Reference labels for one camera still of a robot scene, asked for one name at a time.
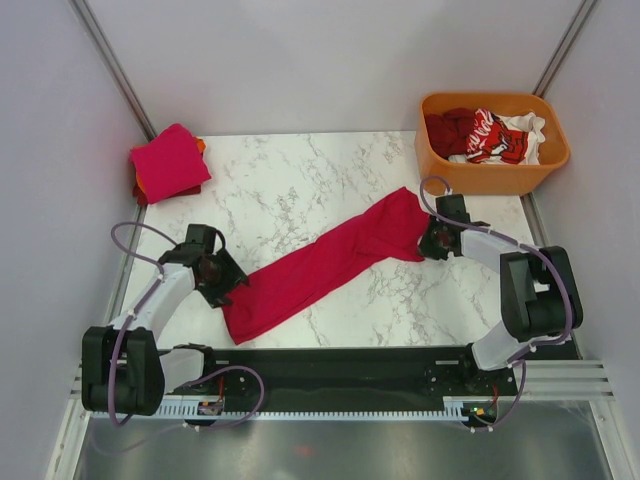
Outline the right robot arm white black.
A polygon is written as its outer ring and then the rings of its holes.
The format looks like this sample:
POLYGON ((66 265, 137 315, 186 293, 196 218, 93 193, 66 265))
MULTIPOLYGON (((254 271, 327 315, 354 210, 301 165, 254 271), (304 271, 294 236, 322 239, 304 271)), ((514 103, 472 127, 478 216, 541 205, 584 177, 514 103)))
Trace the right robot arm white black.
POLYGON ((423 257, 464 257, 499 274, 501 320, 471 344, 472 360, 458 368, 465 391, 483 392, 494 381, 493 370, 540 346, 564 343, 582 324, 583 308, 564 248, 523 244, 484 222, 473 222, 460 194, 424 204, 430 220, 418 244, 423 257))

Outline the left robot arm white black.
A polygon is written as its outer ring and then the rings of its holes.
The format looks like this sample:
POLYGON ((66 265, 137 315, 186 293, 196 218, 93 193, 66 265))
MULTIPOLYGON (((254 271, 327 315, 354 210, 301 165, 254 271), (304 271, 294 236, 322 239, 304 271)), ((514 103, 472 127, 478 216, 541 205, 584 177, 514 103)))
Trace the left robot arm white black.
POLYGON ((105 326, 89 328, 81 345, 81 400, 120 427, 156 413, 164 396, 190 386, 208 393, 219 382, 209 347, 183 344, 162 350, 157 341, 178 307, 198 293, 212 309, 231 305, 249 283, 226 249, 224 235, 204 224, 153 261, 155 274, 133 303, 105 326))

